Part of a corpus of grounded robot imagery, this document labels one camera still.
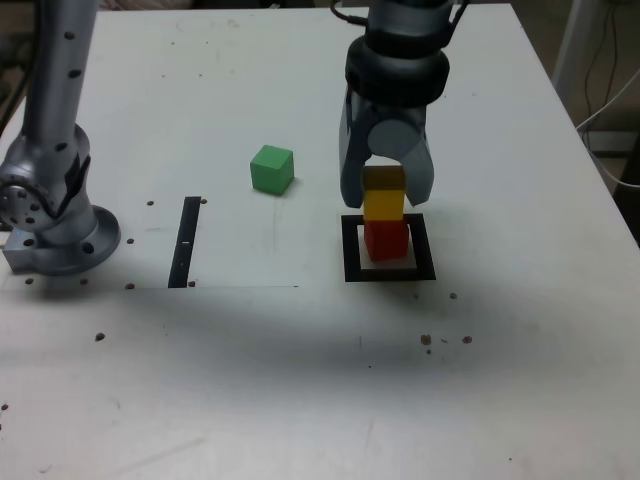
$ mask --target cable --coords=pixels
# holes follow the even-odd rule
[[[596,165],[596,168],[601,172],[604,172],[604,174],[607,175],[607,177],[609,177],[611,180],[616,182],[618,185],[622,185],[623,187],[627,187],[627,188],[633,188],[634,190],[635,189],[640,190],[640,185],[634,185],[632,183],[626,183],[621,180],[618,180],[609,170],[605,168],[605,166],[602,164],[600,159],[596,157],[591,150],[589,150],[589,155],[591,155],[591,160],[593,160],[593,163]]]
[[[638,78],[638,75],[640,75],[640,69],[638,69],[638,71],[631,77],[631,79],[627,82],[627,84],[620,89],[620,91],[616,94],[615,97],[609,100],[609,102],[605,106],[603,106],[600,110],[598,110],[596,113],[594,113],[589,118],[587,118],[584,122],[578,125],[576,127],[576,130],[580,130],[582,127],[584,127],[585,125],[589,124],[594,119],[596,119],[607,108],[609,108],[620,97],[620,95],[622,95],[625,92],[625,90],[631,86],[631,84],[635,81],[635,79]]]
[[[33,30],[33,46],[31,47],[31,58],[29,59],[29,63],[27,64],[27,67],[24,71],[24,74],[22,75],[22,78],[20,79],[20,83],[16,87],[16,90],[13,92],[13,96],[11,97],[11,100],[9,100],[9,103],[7,104],[7,109],[5,110],[4,115],[2,116],[2,120],[0,120],[0,138],[2,138],[2,135],[4,134],[4,130],[7,128],[7,125],[9,124],[9,121],[13,116],[13,112],[16,109],[18,102],[22,98],[22,92],[24,92],[24,89],[27,87],[27,84],[29,83],[29,79],[31,78],[31,74],[33,73],[33,68],[35,66],[36,58],[38,56],[38,47],[40,44],[40,28],[42,25],[42,13],[43,13],[41,2],[42,0],[34,0],[34,7],[35,7],[33,12],[34,30]]]
[[[616,25],[616,12],[618,11],[619,6],[620,0],[617,0],[616,5],[613,7],[613,11],[611,12],[611,29],[613,30],[613,65],[611,66],[611,75],[609,75],[609,84],[607,85],[607,94],[604,96],[603,105],[606,105],[609,101],[613,79],[616,76],[616,69],[618,68],[618,27]]]
[[[608,26],[609,26],[609,16],[611,15],[613,7],[611,5],[609,5],[609,8],[607,9],[607,12],[604,15],[604,24],[602,25],[602,38],[600,39],[600,43],[598,44],[598,48],[596,49],[596,53],[593,56],[593,59],[591,60],[591,64],[589,65],[589,68],[587,69],[587,75],[584,78],[584,97],[585,100],[587,101],[587,116],[590,117],[592,110],[591,110],[591,100],[589,99],[589,79],[591,78],[591,72],[593,71],[593,67],[595,66],[596,62],[598,61],[598,57],[600,56],[600,52],[602,51],[602,47],[604,47],[604,44],[607,40],[607,31],[608,31]],[[591,150],[591,136],[590,136],[590,132],[589,132],[589,128],[587,127],[585,129],[584,132],[582,132],[582,142],[585,143],[585,135],[586,135],[586,144],[587,144],[587,148],[589,150]]]
[[[367,26],[368,22],[366,18],[358,17],[356,15],[345,15],[344,13],[340,13],[338,10],[336,10],[336,3],[338,3],[338,0],[331,0],[331,3],[329,4],[329,8],[331,9],[331,13],[333,13],[340,20],[344,20],[345,22],[350,23],[352,25],[360,25],[362,27]]]

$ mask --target gray robot arm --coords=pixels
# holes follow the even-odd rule
[[[76,125],[98,0],[37,0],[39,41],[22,131],[0,166],[0,214],[14,271],[66,275],[104,261],[115,217],[86,192],[89,139]]]
[[[412,205],[426,202],[434,180],[425,134],[427,105],[449,74],[441,51],[451,40],[468,0],[453,22],[453,0],[373,0],[365,24],[347,54],[347,92],[340,122],[340,190],[345,204],[363,202],[361,172],[371,155],[397,160]]]

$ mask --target table surface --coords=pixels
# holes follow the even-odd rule
[[[2,478],[638,475],[640,255],[511,7],[469,8],[428,110],[435,186],[407,211],[437,281],[344,283],[360,34],[326,10],[99,15],[79,124],[123,242],[31,285],[2,262]],[[251,190],[264,144],[295,152],[282,198]],[[208,200],[197,287],[169,290],[185,196]]]

